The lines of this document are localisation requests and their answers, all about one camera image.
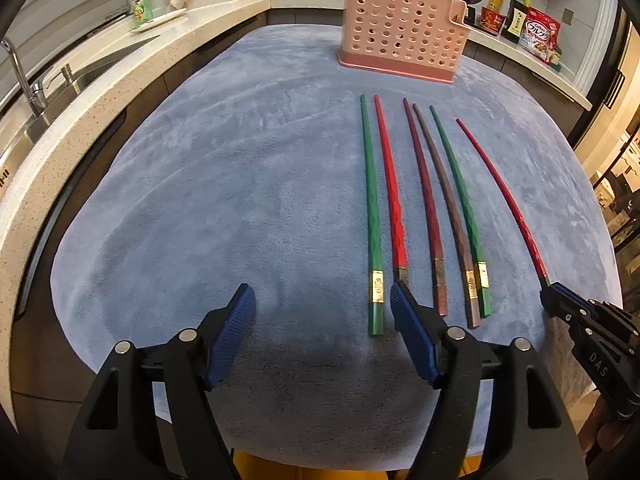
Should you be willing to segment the white window blinds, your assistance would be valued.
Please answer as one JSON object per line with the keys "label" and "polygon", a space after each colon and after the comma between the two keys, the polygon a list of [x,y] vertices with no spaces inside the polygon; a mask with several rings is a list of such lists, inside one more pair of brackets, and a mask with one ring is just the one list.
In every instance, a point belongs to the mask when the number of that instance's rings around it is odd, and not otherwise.
{"label": "white window blinds", "polygon": [[6,36],[30,77],[74,41],[127,9],[127,0],[26,0]]}

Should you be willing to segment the green chopstick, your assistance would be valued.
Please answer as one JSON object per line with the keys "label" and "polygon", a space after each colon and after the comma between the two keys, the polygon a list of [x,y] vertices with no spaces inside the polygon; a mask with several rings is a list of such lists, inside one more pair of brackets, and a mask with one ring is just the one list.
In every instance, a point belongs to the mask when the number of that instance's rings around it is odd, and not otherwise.
{"label": "green chopstick", "polygon": [[475,210],[471,204],[468,187],[466,186],[465,178],[462,176],[462,171],[458,164],[456,154],[454,154],[454,149],[452,148],[448,139],[447,131],[442,125],[442,121],[440,120],[434,105],[430,106],[430,111],[434,118],[440,140],[442,140],[442,146],[445,149],[451,173],[454,176],[454,182],[456,182],[456,188],[463,212],[466,232],[468,233],[469,237],[475,274],[476,290],[478,300],[480,300],[480,316],[482,318],[489,318],[492,315],[489,276],[484,247],[482,241],[480,240],[480,230],[478,229],[476,222]]}
{"label": "green chopstick", "polygon": [[381,247],[380,208],[378,208],[378,179],[376,178],[367,99],[364,94],[360,96],[360,113],[367,192],[369,261],[368,331],[370,337],[378,337],[384,334],[384,269]]}

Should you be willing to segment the red cereal bag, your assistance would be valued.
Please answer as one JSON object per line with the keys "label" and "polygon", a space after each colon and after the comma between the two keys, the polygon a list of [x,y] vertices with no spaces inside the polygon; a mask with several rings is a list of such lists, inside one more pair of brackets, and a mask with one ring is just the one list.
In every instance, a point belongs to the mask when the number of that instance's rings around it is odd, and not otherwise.
{"label": "red cereal bag", "polygon": [[548,14],[529,8],[518,43],[542,62],[549,63],[558,42],[560,28],[560,23]]}

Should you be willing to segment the brown chopstick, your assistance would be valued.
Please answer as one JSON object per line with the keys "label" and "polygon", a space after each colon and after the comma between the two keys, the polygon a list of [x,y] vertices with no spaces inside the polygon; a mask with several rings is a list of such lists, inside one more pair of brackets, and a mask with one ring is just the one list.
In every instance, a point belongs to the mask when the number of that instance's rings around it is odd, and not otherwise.
{"label": "brown chopstick", "polygon": [[478,292],[475,283],[475,274],[473,268],[473,260],[469,248],[469,239],[463,229],[461,214],[458,211],[456,202],[454,201],[454,190],[451,187],[449,179],[446,175],[444,164],[440,158],[434,139],[428,130],[423,114],[418,104],[413,103],[412,109],[416,114],[416,119],[420,124],[421,131],[424,135],[426,145],[430,151],[431,158],[439,178],[442,195],[444,196],[448,216],[451,224],[452,235],[454,236],[454,244],[460,266],[461,278],[463,282],[464,301],[466,310],[466,322],[470,330],[480,327],[480,303],[478,302]]}

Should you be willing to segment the bright red chopstick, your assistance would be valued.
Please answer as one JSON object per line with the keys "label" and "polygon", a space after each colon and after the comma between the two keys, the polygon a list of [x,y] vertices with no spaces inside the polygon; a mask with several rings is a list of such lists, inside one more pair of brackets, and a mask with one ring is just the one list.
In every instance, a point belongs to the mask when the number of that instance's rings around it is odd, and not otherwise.
{"label": "bright red chopstick", "polygon": [[405,240],[404,222],[402,222],[402,209],[399,198],[399,188],[397,183],[393,151],[390,145],[390,137],[382,102],[376,94],[373,97],[376,120],[378,121],[378,132],[380,133],[381,150],[385,171],[388,213],[390,214],[390,240],[392,241],[392,258],[394,280],[409,284],[408,278],[408,256]]}
{"label": "bright red chopstick", "polygon": [[486,154],[484,148],[482,148],[478,141],[475,139],[475,136],[473,136],[473,133],[470,131],[470,129],[464,124],[464,122],[462,122],[460,118],[456,119],[456,123],[468,138],[468,140],[471,142],[473,148],[475,148],[475,151],[477,151],[478,156],[480,156],[480,159],[484,162],[487,170],[491,174],[491,177],[494,179],[495,184],[498,186],[498,189],[500,190],[504,200],[506,201],[506,204],[511,211],[512,217],[516,225],[518,226],[518,230],[523,237],[525,246],[529,254],[529,258],[532,259],[532,263],[536,271],[540,286],[542,288],[548,287],[550,284],[549,273],[546,266],[544,265],[544,258],[542,258],[536,240],[533,237],[533,233],[529,229],[524,214],[522,214],[518,203],[516,202],[516,200],[514,200],[514,197],[508,186],[506,185],[506,182],[504,182],[503,178],[501,177],[500,172],[491,161],[489,156]]}

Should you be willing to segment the pink perforated utensil holder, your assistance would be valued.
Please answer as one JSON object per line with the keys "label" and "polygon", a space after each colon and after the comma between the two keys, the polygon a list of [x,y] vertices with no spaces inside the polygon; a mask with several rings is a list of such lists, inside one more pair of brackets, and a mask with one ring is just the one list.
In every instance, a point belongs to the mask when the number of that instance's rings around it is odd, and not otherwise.
{"label": "pink perforated utensil holder", "polygon": [[338,62],[450,84],[471,31],[465,15],[462,0],[345,0]]}

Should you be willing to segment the maroon chopstick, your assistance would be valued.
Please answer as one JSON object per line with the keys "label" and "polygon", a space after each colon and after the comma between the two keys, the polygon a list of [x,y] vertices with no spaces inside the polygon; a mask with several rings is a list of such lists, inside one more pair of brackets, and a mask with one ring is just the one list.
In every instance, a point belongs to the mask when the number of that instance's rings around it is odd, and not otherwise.
{"label": "maroon chopstick", "polygon": [[416,156],[416,166],[421,182],[422,196],[424,201],[426,229],[428,247],[432,259],[432,282],[434,307],[441,318],[448,315],[448,297],[445,273],[444,250],[442,249],[442,239],[440,238],[439,222],[437,210],[433,196],[433,189],[430,175],[426,166],[421,141],[419,139],[416,120],[413,118],[411,107],[407,98],[402,99],[402,105],[408,120],[410,136],[413,145],[414,156]]}

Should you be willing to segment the stainless steel sink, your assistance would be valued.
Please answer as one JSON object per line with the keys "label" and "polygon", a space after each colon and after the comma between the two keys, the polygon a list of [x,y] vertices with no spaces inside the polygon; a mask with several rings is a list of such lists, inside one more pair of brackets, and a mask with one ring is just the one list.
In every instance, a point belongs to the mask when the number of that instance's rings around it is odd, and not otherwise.
{"label": "stainless steel sink", "polygon": [[143,39],[99,58],[74,72],[72,84],[62,82],[47,96],[48,107],[40,116],[31,114],[19,119],[16,126],[1,128],[1,194],[6,192],[18,168],[58,116],[84,92],[90,84],[131,53],[155,39]]}

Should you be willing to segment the chrome kitchen faucet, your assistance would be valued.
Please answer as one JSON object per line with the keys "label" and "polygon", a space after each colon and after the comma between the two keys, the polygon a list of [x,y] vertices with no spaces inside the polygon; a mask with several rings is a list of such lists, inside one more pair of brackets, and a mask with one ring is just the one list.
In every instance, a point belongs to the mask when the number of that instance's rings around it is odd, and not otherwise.
{"label": "chrome kitchen faucet", "polygon": [[29,107],[32,109],[32,112],[35,116],[42,115],[48,107],[46,90],[44,90],[43,87],[43,78],[47,75],[47,73],[50,72],[50,68],[48,68],[41,76],[39,76],[33,84],[30,84],[26,77],[22,62],[17,55],[17,50],[13,42],[9,40],[8,37],[3,37],[1,39],[1,45],[9,55],[15,77],[22,89]]}

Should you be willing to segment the white oval plate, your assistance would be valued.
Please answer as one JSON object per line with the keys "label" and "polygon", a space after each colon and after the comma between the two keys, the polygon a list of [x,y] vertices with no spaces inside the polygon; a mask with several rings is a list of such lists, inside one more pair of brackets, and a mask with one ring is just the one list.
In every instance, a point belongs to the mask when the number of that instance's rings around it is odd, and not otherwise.
{"label": "white oval plate", "polygon": [[142,34],[142,32],[147,32],[148,30],[151,30],[157,26],[171,22],[176,18],[181,18],[184,14],[186,14],[186,9],[173,10],[171,12],[158,16],[157,18],[152,18],[152,20],[149,20],[144,24],[134,28],[132,32],[134,34]]}

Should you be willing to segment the green dish soap bottle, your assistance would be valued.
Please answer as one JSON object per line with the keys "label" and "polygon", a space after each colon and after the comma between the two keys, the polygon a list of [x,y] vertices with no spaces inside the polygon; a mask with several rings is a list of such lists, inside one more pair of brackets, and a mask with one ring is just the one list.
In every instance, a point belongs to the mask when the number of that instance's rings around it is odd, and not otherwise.
{"label": "green dish soap bottle", "polygon": [[131,0],[131,15],[134,28],[139,28],[153,18],[151,0]]}

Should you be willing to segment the grey-blue plush table cloth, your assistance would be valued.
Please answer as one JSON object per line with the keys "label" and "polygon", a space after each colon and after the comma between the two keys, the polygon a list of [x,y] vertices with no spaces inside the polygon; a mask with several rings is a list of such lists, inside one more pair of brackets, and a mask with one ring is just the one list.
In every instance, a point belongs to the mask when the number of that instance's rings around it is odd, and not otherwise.
{"label": "grey-blue plush table cloth", "polygon": [[368,334],[366,170],[360,114],[383,113],[409,253],[432,300],[422,188],[406,103],[468,186],[494,312],[477,337],[524,337],[566,404],[592,389],[564,323],[540,303],[503,178],[553,281],[620,301],[608,229],[564,134],[516,81],[462,58],[452,84],[351,70],[335,26],[266,26],[187,79],[125,143],[66,231],[56,316],[97,370],[117,341],[168,341],[239,284],[257,314],[212,391],[228,445],[267,460],[390,470],[413,461],[437,401],[398,333]]}

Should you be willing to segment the chrome soap dispenser pump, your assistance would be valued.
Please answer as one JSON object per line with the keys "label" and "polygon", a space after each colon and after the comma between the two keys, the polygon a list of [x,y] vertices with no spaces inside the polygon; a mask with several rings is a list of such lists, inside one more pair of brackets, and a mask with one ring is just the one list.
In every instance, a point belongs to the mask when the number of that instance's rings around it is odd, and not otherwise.
{"label": "chrome soap dispenser pump", "polygon": [[50,77],[47,88],[50,88],[51,84],[53,84],[57,79],[60,78],[62,78],[66,82],[66,84],[73,83],[75,75],[72,71],[72,68],[70,67],[70,64],[65,64]]}

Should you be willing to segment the dark soy sauce bottle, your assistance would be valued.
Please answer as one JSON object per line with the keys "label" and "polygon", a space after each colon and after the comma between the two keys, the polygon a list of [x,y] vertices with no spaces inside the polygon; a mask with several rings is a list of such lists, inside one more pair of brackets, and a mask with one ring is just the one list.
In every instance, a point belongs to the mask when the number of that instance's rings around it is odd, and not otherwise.
{"label": "dark soy sauce bottle", "polygon": [[528,6],[522,0],[511,0],[509,12],[503,22],[500,35],[504,39],[518,44],[527,18]]}

